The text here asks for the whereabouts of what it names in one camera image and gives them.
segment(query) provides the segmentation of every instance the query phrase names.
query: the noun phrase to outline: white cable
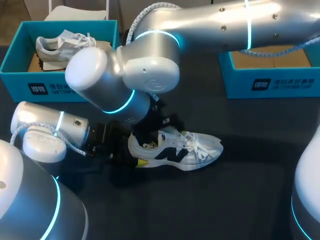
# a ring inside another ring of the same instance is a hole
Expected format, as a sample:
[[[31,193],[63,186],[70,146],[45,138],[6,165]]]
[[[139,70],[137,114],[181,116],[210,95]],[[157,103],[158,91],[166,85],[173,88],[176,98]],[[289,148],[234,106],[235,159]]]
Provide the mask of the white cable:
[[[255,52],[255,51],[249,51],[249,50],[241,50],[239,51],[240,53],[242,54],[246,54],[246,55],[250,55],[250,56],[253,56],[253,57],[260,57],[260,58],[273,58],[273,57],[280,57],[280,56],[283,56],[283,55],[286,55],[286,54],[289,54],[289,53],[293,53],[295,51],[298,51],[300,49],[303,49],[309,45],[312,45],[312,44],[316,44],[320,42],[320,37],[316,37],[315,39],[312,39],[310,41],[307,41],[303,44],[300,44],[300,45],[297,45],[297,46],[294,46],[292,48],[289,48],[285,51],[280,51],[280,52],[276,52],[276,53],[268,53],[268,52]]]
[[[150,13],[152,10],[159,9],[159,8],[181,9],[181,7],[179,7],[175,4],[172,4],[172,3],[168,3],[168,2],[156,2],[156,3],[146,7],[145,9],[143,9],[142,12],[139,13],[139,15],[133,21],[133,23],[129,29],[128,36],[126,38],[126,42],[125,42],[126,45],[131,43],[132,36],[134,35],[136,27],[138,26],[138,24],[140,23],[142,18],[145,15],[147,15],[148,13]]]
[[[50,131],[52,131],[52,133],[56,134],[56,136],[58,138],[60,138],[67,146],[69,146],[73,151],[77,152],[78,154],[81,154],[83,156],[86,155],[86,152],[85,151],[82,151],[78,148],[76,148],[75,146],[73,146],[59,131],[57,131],[53,126],[50,126],[48,124],[45,124],[45,123],[42,123],[42,122],[28,122],[28,123],[25,123],[23,125],[21,125],[20,127],[18,127],[14,133],[12,134],[12,137],[10,139],[10,144],[11,145],[15,145],[15,140],[16,140],[16,137],[18,135],[18,133],[20,133],[23,129],[27,129],[31,126],[38,126],[38,127],[44,127],[44,128],[47,128],[49,129]]]

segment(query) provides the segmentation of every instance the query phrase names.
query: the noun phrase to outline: shoelace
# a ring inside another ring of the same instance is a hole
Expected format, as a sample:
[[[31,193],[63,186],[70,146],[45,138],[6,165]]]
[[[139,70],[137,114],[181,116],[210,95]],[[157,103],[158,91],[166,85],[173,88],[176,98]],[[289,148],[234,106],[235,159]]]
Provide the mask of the shoelace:
[[[214,158],[214,156],[199,143],[199,136],[196,133],[186,132],[185,135],[180,133],[180,141],[183,142],[183,145],[178,145],[183,149],[193,149],[195,153],[195,158],[199,162],[205,160],[206,157],[209,155],[210,157]]]
[[[81,48],[81,47],[96,47],[97,42],[96,39],[93,37],[90,37],[90,33],[87,33],[87,36],[81,33],[76,33],[76,37],[79,37],[78,42],[76,44],[76,48]]]

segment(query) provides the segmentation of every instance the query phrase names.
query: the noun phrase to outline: box label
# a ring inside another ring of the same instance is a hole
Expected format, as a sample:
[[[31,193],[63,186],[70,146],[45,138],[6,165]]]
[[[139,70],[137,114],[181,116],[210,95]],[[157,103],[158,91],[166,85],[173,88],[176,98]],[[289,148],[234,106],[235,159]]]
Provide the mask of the box label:
[[[48,95],[44,83],[28,83],[29,89],[33,95]]]
[[[271,79],[261,78],[255,79],[252,85],[252,91],[265,91],[268,89]]]
[[[68,84],[50,84],[50,90],[52,94],[76,94]]]
[[[276,79],[273,82],[273,90],[299,90],[299,89],[310,89],[315,80],[313,78],[304,79]]]

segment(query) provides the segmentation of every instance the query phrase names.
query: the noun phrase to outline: shoe sole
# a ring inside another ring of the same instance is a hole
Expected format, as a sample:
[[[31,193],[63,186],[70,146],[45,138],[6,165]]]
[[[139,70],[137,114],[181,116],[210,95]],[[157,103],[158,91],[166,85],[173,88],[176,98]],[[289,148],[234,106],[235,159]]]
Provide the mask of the shoe sole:
[[[212,160],[212,161],[206,161],[201,164],[186,165],[186,164],[181,164],[179,162],[168,161],[168,160],[164,160],[164,159],[159,159],[159,160],[158,159],[151,159],[151,160],[143,159],[143,160],[147,161],[148,163],[143,166],[138,166],[138,168],[156,168],[156,167],[159,167],[162,165],[170,165],[170,166],[174,166],[182,171],[197,170],[197,169],[203,168],[203,167],[205,167],[215,161],[215,160]]]
[[[43,71],[55,71],[62,70],[67,67],[68,63],[65,61],[57,61],[57,62],[43,62]]]

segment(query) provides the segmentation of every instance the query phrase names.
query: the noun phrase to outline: gray sneaker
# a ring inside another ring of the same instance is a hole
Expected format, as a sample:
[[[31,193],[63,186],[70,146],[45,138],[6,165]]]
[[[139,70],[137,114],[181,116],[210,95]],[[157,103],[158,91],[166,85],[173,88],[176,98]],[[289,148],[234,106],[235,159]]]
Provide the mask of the gray sneaker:
[[[56,38],[36,39],[35,49],[38,57],[43,61],[44,71],[61,70],[67,67],[70,59],[81,49],[97,47],[111,51],[111,44],[107,41],[96,41],[93,37],[81,33],[72,33],[64,30]]]

